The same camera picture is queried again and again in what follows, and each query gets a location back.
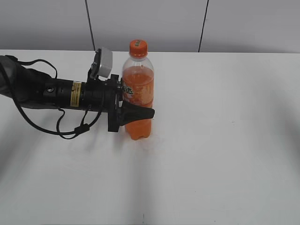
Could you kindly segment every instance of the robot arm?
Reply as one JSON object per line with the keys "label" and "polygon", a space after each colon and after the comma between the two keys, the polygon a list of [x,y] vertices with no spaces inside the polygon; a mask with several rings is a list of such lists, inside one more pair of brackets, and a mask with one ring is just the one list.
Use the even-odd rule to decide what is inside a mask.
{"label": "robot arm", "polygon": [[[87,82],[51,78],[43,72],[27,69],[22,65],[34,62],[20,62],[14,56],[0,56],[0,94],[12,98],[16,107],[26,121],[43,132],[60,135],[78,136],[89,130],[101,115],[108,114],[108,131],[118,132],[119,127],[136,120],[151,119],[154,110],[130,104],[122,99],[122,81],[118,75],[111,75],[110,79],[102,81],[99,76],[107,78],[112,68],[111,51],[102,48],[96,51],[94,62],[88,71]],[[22,110],[30,109],[63,109],[98,112],[90,124],[81,125],[71,132],[60,132],[59,122],[57,130],[50,131],[34,124]]]}

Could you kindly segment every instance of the orange soda bottle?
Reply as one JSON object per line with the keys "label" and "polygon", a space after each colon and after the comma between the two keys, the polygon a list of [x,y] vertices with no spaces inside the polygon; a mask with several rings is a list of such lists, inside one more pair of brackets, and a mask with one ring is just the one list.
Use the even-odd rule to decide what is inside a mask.
{"label": "orange soda bottle", "polygon": [[[134,105],[152,108],[154,92],[154,69],[147,58],[148,46],[143,40],[130,42],[129,55],[123,66],[123,98]],[[125,125],[133,140],[149,137],[151,119],[138,120]]]}

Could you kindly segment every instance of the white tabletop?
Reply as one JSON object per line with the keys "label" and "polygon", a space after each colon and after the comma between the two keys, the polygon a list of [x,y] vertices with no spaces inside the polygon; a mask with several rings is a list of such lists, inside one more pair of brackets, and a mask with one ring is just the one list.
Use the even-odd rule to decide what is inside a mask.
{"label": "white tabletop", "polygon": [[[93,52],[2,50],[86,80]],[[114,52],[112,73],[128,54]],[[0,224],[275,225],[300,222],[300,54],[149,53],[152,134],[67,141],[0,96]],[[34,68],[51,75],[38,63]],[[26,110],[55,128],[60,112]],[[68,110],[63,131],[83,112]],[[90,113],[91,120],[95,113]]]}

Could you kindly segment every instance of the black cable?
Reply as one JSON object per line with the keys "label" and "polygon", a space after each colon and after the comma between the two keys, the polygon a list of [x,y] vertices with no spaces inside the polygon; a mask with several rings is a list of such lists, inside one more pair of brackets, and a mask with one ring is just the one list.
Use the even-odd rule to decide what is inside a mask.
{"label": "black cable", "polygon": [[93,44],[94,51],[96,51],[95,42],[94,42],[94,36],[93,36],[93,30],[92,30],[92,25],[90,23],[90,13],[89,13],[89,7],[88,7],[87,0],[85,0],[85,8],[86,8],[86,13],[88,14],[89,27],[90,27],[90,37],[92,38],[92,44]]}
{"label": "black cable", "polygon": [[202,37],[203,37],[203,31],[204,31],[204,25],[205,25],[205,21],[206,21],[206,14],[207,14],[207,8],[208,8],[208,3],[209,3],[209,1],[210,1],[210,0],[207,0],[207,3],[206,3],[206,9],[205,9],[204,19],[203,19],[203,24],[202,24],[202,31],[201,31],[201,36],[200,36],[200,42],[199,42],[198,52],[200,52],[200,48],[201,48]]}
{"label": "black cable", "polygon": [[[79,126],[79,127],[76,127],[74,131],[71,131],[71,132],[60,132],[59,130],[59,127],[56,127],[57,131],[51,131],[51,130],[47,130],[47,129],[44,129],[38,125],[36,125],[34,122],[32,122],[29,117],[26,115],[26,113],[24,112],[24,110],[22,109],[19,101],[17,100],[17,97],[15,95],[15,90],[13,89],[11,83],[10,83],[10,80],[9,80],[9,77],[3,67],[3,65],[0,63],[0,72],[2,73],[3,77],[4,77],[4,80],[6,82],[6,85],[8,86],[8,89],[11,93],[11,97],[14,101],[14,104],[15,106],[17,107],[18,111],[20,112],[20,114],[23,116],[23,118],[31,125],[33,126],[35,129],[39,130],[39,131],[42,131],[44,133],[47,133],[47,134],[51,134],[51,135],[59,135],[60,137],[63,137],[65,135],[75,135],[73,136],[72,138],[75,138],[77,137],[79,134],[82,134],[84,133],[85,131],[89,130],[89,128],[91,126],[93,126],[97,120],[99,119],[100,115],[101,115],[101,112],[102,112],[102,109],[103,109],[103,104],[104,104],[104,90],[103,90],[103,95],[102,95],[102,103],[101,103],[101,106],[99,107],[99,110],[98,110],[98,113],[95,117],[95,119],[90,123],[90,124],[84,124],[83,126]],[[59,123],[61,121],[61,119],[63,118],[63,116],[65,115],[65,111],[62,110],[62,109],[59,109],[60,111],[63,112],[63,115],[59,118],[58,122],[57,122],[57,125],[59,126]]]}
{"label": "black cable", "polygon": [[[0,72],[2,73],[3,77],[4,77],[4,80],[6,82],[6,85],[8,86],[8,89],[10,91],[10,94],[11,94],[11,97],[14,101],[14,104],[15,106],[17,107],[17,109],[19,110],[20,114],[23,116],[23,118],[30,124],[32,125],[35,129],[39,130],[39,131],[42,131],[42,132],[45,132],[47,134],[51,134],[51,135],[59,135],[57,132],[55,131],[51,131],[51,130],[47,130],[47,129],[44,129],[44,128],[41,128],[39,127],[38,125],[36,125],[35,123],[33,123],[29,118],[28,116],[26,115],[26,113],[24,112],[24,110],[22,109],[20,103],[18,102],[17,100],[17,97],[15,95],[15,90],[13,89],[10,81],[9,81],[9,78],[8,78],[8,75],[3,67],[3,65],[0,63]],[[63,135],[73,135],[75,134],[74,131],[71,131],[71,132],[63,132],[62,133]]]}
{"label": "black cable", "polygon": [[64,137],[63,135],[62,135],[62,133],[60,132],[60,121],[61,121],[61,119],[65,116],[65,114],[66,114],[66,112],[63,110],[63,109],[61,109],[61,108],[57,108],[59,111],[61,111],[61,112],[63,112],[63,114],[60,116],[60,118],[57,120],[57,123],[56,123],[56,132],[58,133],[58,135],[61,137],[61,138],[63,138],[63,139],[67,139],[67,140],[70,140],[70,139],[74,139],[74,138],[76,138],[79,134],[75,134],[73,137]]}
{"label": "black cable", "polygon": [[51,66],[55,70],[55,79],[57,79],[57,69],[54,67],[54,65],[52,65],[50,62],[48,62],[46,60],[38,59],[38,60],[30,61],[30,62],[22,62],[22,61],[17,61],[17,62],[23,66],[31,66],[32,64],[34,64],[36,62],[44,62],[44,63],[48,64],[49,66]]}
{"label": "black cable", "polygon": [[57,79],[57,69],[55,68],[54,65],[52,65],[50,62],[48,62],[47,60],[43,60],[43,59],[38,59],[38,60],[33,60],[33,61],[28,61],[28,62],[22,62],[19,61],[15,56],[13,55],[5,55],[6,57],[9,57],[12,61],[19,63],[22,66],[31,66],[32,64],[35,64],[37,62],[43,62],[48,64],[49,66],[51,66],[54,70],[55,70],[55,79]]}

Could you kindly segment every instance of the white wall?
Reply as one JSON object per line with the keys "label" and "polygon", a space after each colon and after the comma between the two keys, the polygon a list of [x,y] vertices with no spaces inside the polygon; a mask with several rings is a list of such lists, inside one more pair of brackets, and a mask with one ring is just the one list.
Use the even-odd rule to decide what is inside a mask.
{"label": "white wall", "polygon": [[300,0],[210,0],[202,52],[300,53]]}
{"label": "white wall", "polygon": [[[88,0],[96,46],[196,52],[206,0]],[[92,50],[84,0],[5,0],[0,49]]]}
{"label": "white wall", "polygon": [[95,41],[127,51],[145,39],[155,52],[197,52],[206,0],[89,0]]}
{"label": "white wall", "polygon": [[[196,52],[206,0],[88,0],[96,46]],[[300,0],[210,0],[201,52],[300,53]],[[0,49],[92,50],[84,0],[1,0]]]}
{"label": "white wall", "polygon": [[84,0],[1,0],[0,49],[92,50]]}

